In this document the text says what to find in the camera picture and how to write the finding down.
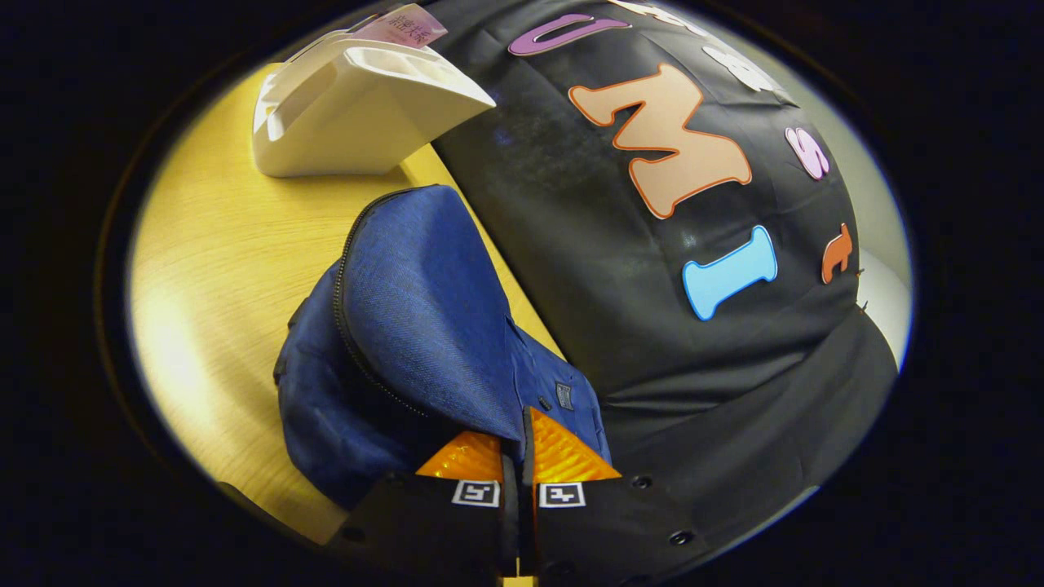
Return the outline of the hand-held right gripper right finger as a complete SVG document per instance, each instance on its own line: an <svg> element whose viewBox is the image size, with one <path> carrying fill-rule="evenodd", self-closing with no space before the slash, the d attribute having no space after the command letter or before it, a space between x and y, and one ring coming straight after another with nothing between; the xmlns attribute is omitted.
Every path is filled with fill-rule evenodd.
<svg viewBox="0 0 1044 587"><path fill-rule="evenodd" d="M526 419L522 573L536 583L662 583L710 550L687 506L623 474L544 412Z"/></svg>

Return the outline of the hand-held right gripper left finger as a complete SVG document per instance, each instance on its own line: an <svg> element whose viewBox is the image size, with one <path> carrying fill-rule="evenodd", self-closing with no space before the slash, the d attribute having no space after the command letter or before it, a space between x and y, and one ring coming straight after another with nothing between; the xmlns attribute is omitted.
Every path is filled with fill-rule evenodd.
<svg viewBox="0 0 1044 587"><path fill-rule="evenodd" d="M517 576L514 465L492 435L465 431L414 472L370 487L325 549L362 583L502 583Z"/></svg>

